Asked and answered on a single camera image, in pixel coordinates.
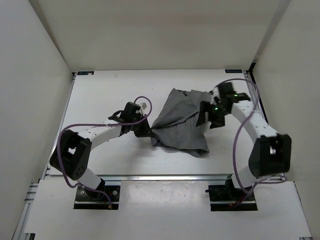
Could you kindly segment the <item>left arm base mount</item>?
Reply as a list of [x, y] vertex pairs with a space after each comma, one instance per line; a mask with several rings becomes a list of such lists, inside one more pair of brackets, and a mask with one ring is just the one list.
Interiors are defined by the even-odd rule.
[[120, 185], [105, 185], [103, 193], [90, 192], [82, 186], [78, 186], [74, 198], [73, 208], [75, 210], [118, 210], [120, 201]]

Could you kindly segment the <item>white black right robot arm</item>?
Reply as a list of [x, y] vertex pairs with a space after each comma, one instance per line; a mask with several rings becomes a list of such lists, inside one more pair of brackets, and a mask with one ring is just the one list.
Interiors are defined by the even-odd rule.
[[[253, 102], [245, 92], [236, 92], [232, 80], [221, 82], [216, 89], [218, 95], [201, 101], [196, 126], [210, 122], [210, 129], [223, 127], [227, 115], [240, 122], [232, 145], [233, 174], [224, 188], [226, 197], [236, 200], [265, 178], [290, 170], [292, 139], [272, 128], [259, 113], [258, 102]], [[238, 169], [236, 150], [242, 130], [249, 135], [253, 148], [245, 166]]]

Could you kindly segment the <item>grey pleated skirt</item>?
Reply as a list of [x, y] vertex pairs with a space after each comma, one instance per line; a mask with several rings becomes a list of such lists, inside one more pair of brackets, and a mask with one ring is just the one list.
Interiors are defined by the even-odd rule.
[[169, 93], [151, 130], [154, 147], [165, 147], [203, 157], [210, 150], [204, 134], [205, 126], [196, 126], [201, 102], [208, 102], [211, 95], [205, 91], [179, 90], [173, 88]]

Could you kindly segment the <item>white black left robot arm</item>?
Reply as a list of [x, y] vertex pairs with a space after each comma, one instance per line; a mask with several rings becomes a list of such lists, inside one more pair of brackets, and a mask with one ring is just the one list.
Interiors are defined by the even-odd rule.
[[105, 181], [88, 168], [91, 151], [129, 132], [137, 138], [152, 138], [146, 108], [144, 102], [127, 102], [123, 110], [116, 111], [104, 123], [88, 123], [88, 128], [80, 132], [68, 126], [60, 133], [49, 164], [62, 173], [66, 182], [76, 181], [76, 186], [83, 187], [90, 198], [100, 200], [106, 196]]

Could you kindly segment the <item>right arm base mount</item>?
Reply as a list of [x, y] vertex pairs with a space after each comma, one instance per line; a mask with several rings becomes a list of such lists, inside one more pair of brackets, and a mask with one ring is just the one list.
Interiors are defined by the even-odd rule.
[[230, 176], [224, 184], [211, 184], [205, 190], [210, 200], [211, 212], [257, 211], [255, 195], [247, 195], [241, 188], [235, 188]]

